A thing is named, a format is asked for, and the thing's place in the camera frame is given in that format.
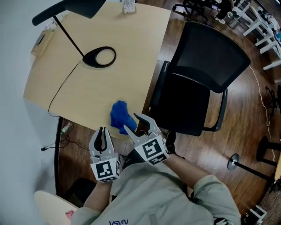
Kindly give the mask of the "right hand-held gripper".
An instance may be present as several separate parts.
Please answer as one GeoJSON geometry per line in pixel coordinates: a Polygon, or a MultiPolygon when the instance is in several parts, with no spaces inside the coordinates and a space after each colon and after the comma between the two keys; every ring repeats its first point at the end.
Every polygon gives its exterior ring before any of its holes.
{"type": "Polygon", "coordinates": [[[149,135],[138,136],[135,130],[123,125],[125,131],[134,143],[134,149],[148,164],[155,166],[169,158],[166,141],[159,134],[159,128],[155,120],[142,113],[134,113],[134,116],[148,128],[149,135]]]}

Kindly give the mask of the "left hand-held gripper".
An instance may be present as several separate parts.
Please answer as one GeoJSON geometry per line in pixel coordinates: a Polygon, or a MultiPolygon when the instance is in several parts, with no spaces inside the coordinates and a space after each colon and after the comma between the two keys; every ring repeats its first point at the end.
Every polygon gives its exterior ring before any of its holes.
{"type": "Polygon", "coordinates": [[[110,133],[106,127],[100,127],[93,134],[89,142],[91,168],[97,181],[102,183],[119,179],[120,161],[119,155],[114,151],[114,145],[110,133]]]}

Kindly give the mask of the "blue cloth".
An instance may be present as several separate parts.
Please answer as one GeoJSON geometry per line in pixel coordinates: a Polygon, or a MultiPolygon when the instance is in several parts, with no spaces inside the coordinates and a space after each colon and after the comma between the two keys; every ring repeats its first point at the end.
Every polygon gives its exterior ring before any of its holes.
{"type": "Polygon", "coordinates": [[[118,100],[112,105],[112,110],[110,112],[111,126],[117,128],[120,134],[128,135],[124,125],[132,130],[136,130],[137,123],[128,113],[127,103],[124,101],[118,100]]]}

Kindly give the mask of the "person's left forearm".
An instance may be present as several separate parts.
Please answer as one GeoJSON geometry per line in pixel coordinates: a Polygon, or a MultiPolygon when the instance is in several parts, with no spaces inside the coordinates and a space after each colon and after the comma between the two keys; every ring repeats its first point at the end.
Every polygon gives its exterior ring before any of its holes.
{"type": "Polygon", "coordinates": [[[83,206],[102,213],[109,204],[111,188],[112,182],[98,181],[83,206]]]}

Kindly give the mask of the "person's right forearm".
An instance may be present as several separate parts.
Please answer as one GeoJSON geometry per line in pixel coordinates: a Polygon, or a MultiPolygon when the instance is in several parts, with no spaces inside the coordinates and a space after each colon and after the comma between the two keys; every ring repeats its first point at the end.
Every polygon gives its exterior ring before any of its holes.
{"type": "Polygon", "coordinates": [[[170,154],[163,163],[192,189],[199,180],[210,175],[201,167],[175,154],[170,154]]]}

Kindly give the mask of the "person's black trousers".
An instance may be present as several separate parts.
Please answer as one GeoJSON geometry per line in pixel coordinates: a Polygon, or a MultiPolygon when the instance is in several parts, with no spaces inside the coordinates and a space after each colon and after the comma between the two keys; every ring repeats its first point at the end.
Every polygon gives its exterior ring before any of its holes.
{"type": "Polygon", "coordinates": [[[146,164],[148,164],[141,157],[141,155],[135,149],[133,149],[127,156],[124,157],[124,162],[123,162],[122,169],[124,170],[125,168],[129,167],[130,165],[138,164],[138,163],[146,163],[146,164]]]}

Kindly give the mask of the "person's black shoe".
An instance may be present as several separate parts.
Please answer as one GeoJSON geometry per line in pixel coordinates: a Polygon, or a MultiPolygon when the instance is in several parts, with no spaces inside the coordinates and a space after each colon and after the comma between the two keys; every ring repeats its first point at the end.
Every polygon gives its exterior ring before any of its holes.
{"type": "Polygon", "coordinates": [[[166,134],[166,147],[169,154],[175,154],[175,141],[176,141],[176,132],[168,131],[166,134]]]}

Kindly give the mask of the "clear plastic bottle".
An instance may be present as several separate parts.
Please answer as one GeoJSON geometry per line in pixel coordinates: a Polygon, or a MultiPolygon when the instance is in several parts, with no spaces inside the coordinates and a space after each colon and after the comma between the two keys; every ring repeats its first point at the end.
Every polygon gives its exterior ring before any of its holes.
{"type": "Polygon", "coordinates": [[[67,133],[70,129],[72,128],[72,123],[68,122],[62,129],[60,134],[65,134],[67,133]]]}

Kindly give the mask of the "person's grey-green sweatshirt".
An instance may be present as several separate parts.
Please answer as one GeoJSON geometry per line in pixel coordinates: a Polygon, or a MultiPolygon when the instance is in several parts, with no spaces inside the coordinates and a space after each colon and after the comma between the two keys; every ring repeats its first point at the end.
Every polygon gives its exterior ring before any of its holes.
{"type": "Polygon", "coordinates": [[[103,212],[87,207],[75,211],[71,225],[214,225],[223,219],[241,225],[239,210],[227,186],[214,175],[194,185],[194,200],[166,165],[128,166],[112,185],[114,200],[103,212]]]}

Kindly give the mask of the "black desk lamp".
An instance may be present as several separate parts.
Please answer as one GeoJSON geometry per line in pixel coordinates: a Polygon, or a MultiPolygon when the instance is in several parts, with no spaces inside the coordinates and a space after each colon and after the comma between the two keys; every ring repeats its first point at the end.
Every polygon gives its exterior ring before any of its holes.
{"type": "Polygon", "coordinates": [[[97,14],[97,12],[100,10],[100,8],[104,5],[105,2],[106,0],[62,0],[33,17],[32,24],[34,26],[37,26],[42,22],[53,18],[58,24],[58,26],[61,28],[61,30],[64,32],[64,34],[67,36],[67,38],[70,40],[70,42],[73,44],[73,46],[82,55],[82,61],[86,65],[93,68],[107,68],[115,62],[116,51],[112,47],[104,46],[91,50],[86,54],[83,54],[57,18],[57,15],[59,13],[62,13],[64,11],[70,11],[91,19],[94,17],[95,14],[97,14]],[[104,50],[112,51],[114,53],[114,58],[107,64],[100,64],[97,62],[97,56],[101,51],[104,50]]]}

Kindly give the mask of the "black pole with round base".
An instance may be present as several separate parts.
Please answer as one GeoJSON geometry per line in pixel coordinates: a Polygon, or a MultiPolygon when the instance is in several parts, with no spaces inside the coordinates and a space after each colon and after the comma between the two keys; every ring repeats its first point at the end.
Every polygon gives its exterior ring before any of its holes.
{"type": "Polygon", "coordinates": [[[275,183],[274,178],[269,177],[269,176],[267,176],[265,174],[262,174],[262,173],[254,170],[252,168],[249,168],[249,167],[241,164],[239,161],[240,161],[240,156],[238,154],[236,154],[236,153],[233,154],[230,157],[230,159],[228,160],[228,163],[227,163],[228,170],[229,171],[233,171],[235,168],[239,167],[239,168],[241,168],[241,169],[243,169],[243,170],[245,170],[245,171],[247,171],[249,173],[252,173],[252,174],[254,174],[254,175],[256,175],[256,176],[258,176],[258,177],[260,177],[260,178],[262,178],[264,180],[267,180],[267,181],[269,181],[271,183],[275,183]]]}

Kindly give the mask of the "wooden tissue box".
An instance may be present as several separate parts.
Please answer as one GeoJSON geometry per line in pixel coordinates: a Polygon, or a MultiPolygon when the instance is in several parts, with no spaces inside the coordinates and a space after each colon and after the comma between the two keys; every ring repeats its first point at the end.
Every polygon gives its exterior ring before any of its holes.
{"type": "Polygon", "coordinates": [[[31,54],[38,58],[41,57],[44,54],[53,35],[53,30],[42,31],[31,50],[31,54]]]}

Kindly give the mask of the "white card holder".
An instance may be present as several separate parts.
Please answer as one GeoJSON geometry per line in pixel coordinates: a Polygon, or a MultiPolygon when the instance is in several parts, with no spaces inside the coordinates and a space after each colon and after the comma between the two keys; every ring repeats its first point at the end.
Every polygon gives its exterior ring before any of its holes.
{"type": "Polygon", "coordinates": [[[121,0],[123,13],[135,13],[136,1],[135,0],[121,0]]]}

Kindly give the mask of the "black background office chair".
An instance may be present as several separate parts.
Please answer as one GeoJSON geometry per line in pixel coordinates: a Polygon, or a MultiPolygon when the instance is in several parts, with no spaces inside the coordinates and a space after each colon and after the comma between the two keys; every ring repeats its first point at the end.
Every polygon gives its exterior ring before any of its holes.
{"type": "Polygon", "coordinates": [[[182,4],[173,5],[172,12],[182,15],[186,19],[200,16],[207,22],[208,18],[205,16],[205,8],[217,10],[220,3],[220,0],[183,0],[182,4]]]}

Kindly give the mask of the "black tripod base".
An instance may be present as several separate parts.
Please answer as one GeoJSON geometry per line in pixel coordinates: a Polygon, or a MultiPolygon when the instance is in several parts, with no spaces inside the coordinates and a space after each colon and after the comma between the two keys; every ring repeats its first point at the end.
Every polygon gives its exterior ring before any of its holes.
{"type": "Polygon", "coordinates": [[[271,90],[268,86],[265,87],[267,93],[266,108],[269,109],[269,117],[274,116],[274,112],[279,107],[281,114],[281,85],[277,87],[277,95],[275,95],[274,90],[271,90]]]}

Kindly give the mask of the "white metal desk frames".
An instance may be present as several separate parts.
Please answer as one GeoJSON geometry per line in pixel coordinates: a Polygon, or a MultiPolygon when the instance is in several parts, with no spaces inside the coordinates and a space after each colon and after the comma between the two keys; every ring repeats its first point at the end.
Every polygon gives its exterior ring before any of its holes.
{"type": "Polygon", "coordinates": [[[277,55],[263,70],[281,68],[281,22],[262,5],[262,0],[234,0],[234,10],[245,23],[243,36],[257,34],[255,46],[260,48],[260,54],[273,50],[277,55]]]}

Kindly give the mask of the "white frame rack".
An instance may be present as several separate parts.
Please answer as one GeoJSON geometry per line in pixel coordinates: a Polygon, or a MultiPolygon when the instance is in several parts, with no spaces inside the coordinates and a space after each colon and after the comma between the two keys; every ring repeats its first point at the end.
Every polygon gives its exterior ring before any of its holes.
{"type": "Polygon", "coordinates": [[[253,209],[249,210],[249,214],[251,216],[251,221],[254,225],[262,225],[265,216],[267,215],[267,211],[261,208],[258,205],[255,205],[253,209]]]}

